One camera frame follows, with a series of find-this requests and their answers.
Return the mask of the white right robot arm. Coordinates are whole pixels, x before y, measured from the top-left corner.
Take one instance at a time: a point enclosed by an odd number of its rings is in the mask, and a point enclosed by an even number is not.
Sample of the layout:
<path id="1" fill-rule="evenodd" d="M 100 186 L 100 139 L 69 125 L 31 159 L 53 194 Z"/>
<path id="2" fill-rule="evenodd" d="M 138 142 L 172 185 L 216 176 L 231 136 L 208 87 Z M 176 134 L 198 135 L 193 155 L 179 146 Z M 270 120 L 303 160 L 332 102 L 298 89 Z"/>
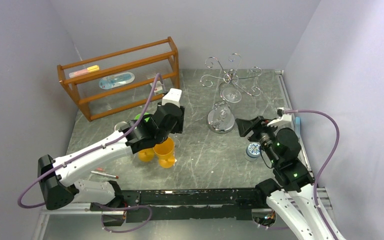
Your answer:
<path id="1" fill-rule="evenodd" d="M 271 208 L 299 240 L 343 240 L 320 201 L 315 178 L 298 158 L 302 150 L 299 137 L 291 128 L 278 129 L 290 121 L 290 116 L 235 119 L 239 136 L 259 143 L 274 174 L 255 186 L 255 202 Z"/>

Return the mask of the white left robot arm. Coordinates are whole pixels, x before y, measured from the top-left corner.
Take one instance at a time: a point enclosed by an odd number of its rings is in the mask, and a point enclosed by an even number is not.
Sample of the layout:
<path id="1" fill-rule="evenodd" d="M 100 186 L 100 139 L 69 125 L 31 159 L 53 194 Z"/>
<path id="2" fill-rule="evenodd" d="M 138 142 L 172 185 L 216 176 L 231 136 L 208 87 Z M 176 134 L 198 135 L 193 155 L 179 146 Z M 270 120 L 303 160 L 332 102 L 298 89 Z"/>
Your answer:
<path id="1" fill-rule="evenodd" d="M 121 122 L 112 134 L 82 150 L 57 158 L 41 157 L 38 173 L 50 173 L 39 182 L 44 205 L 48 210 L 70 203 L 101 204 L 110 210 L 124 206 L 123 192 L 115 180 L 96 182 L 83 180 L 82 175 L 108 161 L 153 148 L 167 140 L 169 134 L 182 133 L 184 117 L 184 106 L 166 103 L 142 119 Z"/>

